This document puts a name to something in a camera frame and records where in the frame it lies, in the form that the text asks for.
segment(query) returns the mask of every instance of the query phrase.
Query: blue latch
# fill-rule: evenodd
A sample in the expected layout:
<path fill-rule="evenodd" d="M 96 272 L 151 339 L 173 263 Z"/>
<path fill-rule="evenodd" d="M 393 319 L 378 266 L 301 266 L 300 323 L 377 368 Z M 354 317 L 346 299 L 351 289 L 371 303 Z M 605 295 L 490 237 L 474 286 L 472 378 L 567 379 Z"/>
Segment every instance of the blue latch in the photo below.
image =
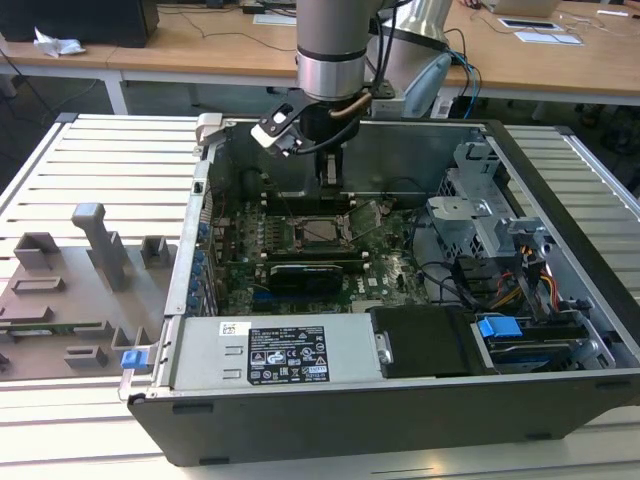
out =
<path fill-rule="evenodd" d="M 478 322 L 478 328 L 484 338 L 521 337 L 522 330 L 516 317 L 485 317 Z"/>
<path fill-rule="evenodd" d="M 146 350 L 127 350 L 122 355 L 120 366 L 124 369 L 128 368 L 147 368 L 149 364 L 149 352 Z"/>

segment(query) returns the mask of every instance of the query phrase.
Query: wooden desk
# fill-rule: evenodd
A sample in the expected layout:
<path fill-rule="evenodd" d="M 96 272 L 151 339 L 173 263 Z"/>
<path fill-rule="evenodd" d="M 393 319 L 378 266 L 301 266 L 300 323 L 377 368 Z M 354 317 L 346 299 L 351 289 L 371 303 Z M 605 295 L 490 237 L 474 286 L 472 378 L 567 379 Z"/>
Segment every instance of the wooden desk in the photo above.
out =
<path fill-rule="evenodd" d="M 599 4 L 563 2 L 560 10 L 594 16 L 598 8 Z M 11 57 L 27 75 L 104 81 L 117 114 L 128 113 L 121 90 L 123 80 L 294 86 L 294 27 L 254 25 L 253 16 L 239 10 L 199 13 L 185 9 L 184 14 L 162 6 L 159 10 L 164 12 L 160 13 L 159 28 L 144 49 L 90 45 L 86 54 L 54 59 L 40 54 L 31 44 L 12 43 Z M 573 18 L 560 15 L 556 13 L 552 20 L 562 25 L 575 23 Z M 483 19 L 499 31 L 508 31 L 488 11 L 471 10 L 457 2 L 446 25 L 465 33 L 469 59 L 482 72 L 482 97 L 640 105 L 640 36 L 621 36 L 640 32 L 637 20 L 598 16 L 593 22 L 601 20 L 614 33 L 580 27 L 584 46 L 576 47 L 526 44 L 513 34 L 496 33 Z M 462 51 L 457 33 L 450 33 L 449 38 L 452 48 Z M 0 60 L 2 73 L 12 70 Z M 440 107 L 452 103 L 464 82 L 462 68 L 452 68 L 438 97 L 439 108 L 434 111 L 447 110 Z"/>
<path fill-rule="evenodd" d="M 40 52 L 33 43 L 8 42 L 5 52 L 24 75 L 34 77 L 91 78 L 101 80 L 107 87 L 114 112 L 127 113 L 122 94 L 120 73 L 109 70 L 107 61 L 116 51 L 113 45 L 83 45 L 87 50 L 79 55 L 50 57 Z M 14 75 L 13 68 L 0 56 L 0 75 Z"/>
<path fill-rule="evenodd" d="M 87 53 L 56 59 L 25 42 L 9 43 L 9 56 L 25 75 L 103 81 L 113 111 L 119 115 L 129 113 L 121 87 L 125 80 L 190 85 L 295 85 L 295 27 L 254 25 L 253 15 L 243 15 L 240 10 L 218 13 L 181 9 L 184 12 L 181 15 L 178 9 L 159 6 L 159 11 L 158 30 L 144 49 L 89 45 L 85 46 Z M 236 32 L 244 35 L 229 34 Z M 216 35 L 202 38 L 203 34 Z M 0 75 L 4 73 L 14 71 L 0 59 Z M 194 92 L 195 88 L 190 88 L 192 103 L 196 101 Z"/>
<path fill-rule="evenodd" d="M 583 46 L 524 43 L 514 34 L 495 32 L 485 23 L 509 32 L 498 16 L 458 3 L 451 8 L 446 29 L 459 28 L 464 32 L 469 61 L 482 73 L 482 97 L 640 105 L 640 22 L 628 17 L 596 16 L 601 8 L 602 5 L 593 3 L 563 2 L 550 18 L 566 29 L 576 23 L 573 15 L 592 17 L 592 23 L 604 24 L 609 30 L 586 23 L 569 30 L 581 37 Z M 606 8 L 632 11 L 623 6 Z M 451 32 L 448 38 L 451 47 L 462 52 L 460 35 Z M 462 67 L 453 67 L 439 102 L 456 97 L 464 83 Z"/>
<path fill-rule="evenodd" d="M 110 68 L 256 77 L 296 76 L 294 26 L 254 25 L 253 15 L 244 15 L 241 10 L 228 13 L 196 11 L 183 15 L 176 15 L 174 9 L 167 11 L 159 7 L 159 11 L 160 24 L 147 47 L 118 48 L 109 59 Z M 286 51 L 231 34 L 234 32 Z"/>

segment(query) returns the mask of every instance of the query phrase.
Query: warning label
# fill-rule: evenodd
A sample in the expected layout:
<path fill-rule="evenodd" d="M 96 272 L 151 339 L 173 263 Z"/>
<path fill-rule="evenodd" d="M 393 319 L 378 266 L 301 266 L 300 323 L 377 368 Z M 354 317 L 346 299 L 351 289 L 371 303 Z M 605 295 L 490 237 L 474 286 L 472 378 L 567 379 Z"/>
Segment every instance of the warning label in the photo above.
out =
<path fill-rule="evenodd" d="M 248 378 L 252 385 L 329 381 L 324 327 L 249 330 Z"/>

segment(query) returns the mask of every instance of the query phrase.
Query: gray plastic block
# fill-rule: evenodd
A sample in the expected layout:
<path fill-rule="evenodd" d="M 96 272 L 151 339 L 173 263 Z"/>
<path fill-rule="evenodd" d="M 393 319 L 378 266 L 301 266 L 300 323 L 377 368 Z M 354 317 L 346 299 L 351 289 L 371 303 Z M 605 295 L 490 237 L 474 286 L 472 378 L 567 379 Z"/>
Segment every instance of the gray plastic block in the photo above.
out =
<path fill-rule="evenodd" d="M 53 310 L 49 307 L 3 308 L 0 311 L 0 321 L 12 324 L 45 323 L 51 319 L 53 319 Z"/>
<path fill-rule="evenodd" d="M 104 205 L 101 203 L 81 203 L 76 207 L 71 222 L 84 230 L 91 244 L 94 263 L 98 264 L 114 292 L 124 288 L 122 252 L 111 243 L 111 237 L 104 226 Z"/>
<path fill-rule="evenodd" d="M 25 233 L 13 250 L 25 270 L 50 269 L 46 255 L 60 249 L 48 233 Z"/>
<path fill-rule="evenodd" d="M 71 368 L 106 367 L 109 358 L 98 345 L 67 347 L 64 361 Z"/>
<path fill-rule="evenodd" d="M 148 236 L 142 239 L 140 255 L 144 268 L 167 268 L 171 266 L 171 254 L 167 239 L 161 236 Z"/>
<path fill-rule="evenodd" d="M 9 330 L 0 330 L 0 343 L 16 343 L 16 337 Z"/>
<path fill-rule="evenodd" d="M 124 248 L 120 234 L 118 232 L 107 232 L 107 234 L 109 235 L 109 240 L 111 241 L 111 245 L 113 245 L 115 253 L 120 257 L 121 265 L 124 265 L 124 262 L 127 260 L 127 250 Z M 87 254 L 94 268 L 102 268 L 92 249 L 87 248 Z"/>
<path fill-rule="evenodd" d="M 73 333 L 80 338 L 107 338 L 113 335 L 113 327 L 105 320 L 99 327 L 76 327 Z"/>
<path fill-rule="evenodd" d="M 64 290 L 64 286 L 64 281 L 61 277 L 16 279 L 11 282 L 11 290 L 13 290 L 16 295 L 30 293 L 56 293 Z"/>
<path fill-rule="evenodd" d="M 171 260 L 176 246 L 169 244 Z M 51 269 L 25 270 L 18 265 L 9 285 L 18 280 L 64 279 L 65 288 L 59 293 L 42 292 L 17 294 L 6 288 L 0 295 L 0 310 L 33 311 L 49 307 L 53 318 L 44 327 L 26 324 L 12 325 L 0 316 L 0 352 L 11 359 L 11 368 L 0 375 L 0 380 L 20 381 L 33 378 L 78 378 L 120 375 L 119 357 L 133 348 L 139 327 L 155 343 L 162 331 L 164 305 L 171 281 L 171 268 L 146 269 L 140 255 L 140 244 L 125 247 L 127 258 L 122 262 L 126 289 L 113 292 L 105 275 L 96 270 L 87 255 L 87 247 L 60 247 L 59 253 L 47 254 Z M 116 327 L 122 327 L 128 342 L 116 342 L 111 349 Z M 13 336 L 15 328 L 30 329 L 23 336 Z M 68 335 L 47 335 L 48 329 L 67 331 Z M 70 346 L 99 346 L 108 357 L 106 367 L 69 368 L 63 361 L 65 349 Z"/>
<path fill-rule="evenodd" d="M 147 345 L 151 345 L 153 342 L 149 340 L 149 336 L 145 331 L 144 327 L 138 327 L 138 332 L 136 333 L 136 341 L 134 345 L 136 347 L 146 347 Z"/>
<path fill-rule="evenodd" d="M 122 360 L 124 352 L 131 350 L 131 341 L 127 338 L 122 328 L 117 327 L 116 332 L 113 334 L 113 340 L 111 341 L 111 350 Z"/>
<path fill-rule="evenodd" d="M 0 372 L 4 372 L 10 363 L 9 359 L 0 353 Z"/>

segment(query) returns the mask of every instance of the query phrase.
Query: aluminum extrusion table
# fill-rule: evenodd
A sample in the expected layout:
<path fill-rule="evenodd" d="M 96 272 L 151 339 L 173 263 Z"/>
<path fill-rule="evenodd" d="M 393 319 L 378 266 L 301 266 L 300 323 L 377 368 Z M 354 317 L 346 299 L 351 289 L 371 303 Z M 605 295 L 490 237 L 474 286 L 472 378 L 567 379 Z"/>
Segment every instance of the aluminum extrusion table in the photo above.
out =
<path fill-rule="evenodd" d="M 124 243 L 145 234 L 177 243 L 198 157 L 195 118 L 80 115 L 56 123 L 0 197 L 0 288 L 25 231 L 80 245 L 77 202 L 103 202 Z M 640 207 L 571 134 L 511 134 L 640 301 Z M 525 212 L 524 195 L 514 189 Z M 8 478 L 635 479 L 640 407 L 612 410 L 564 440 L 267 464 L 179 469 L 118 400 L 119 378 L 0 383 L 0 476 Z"/>

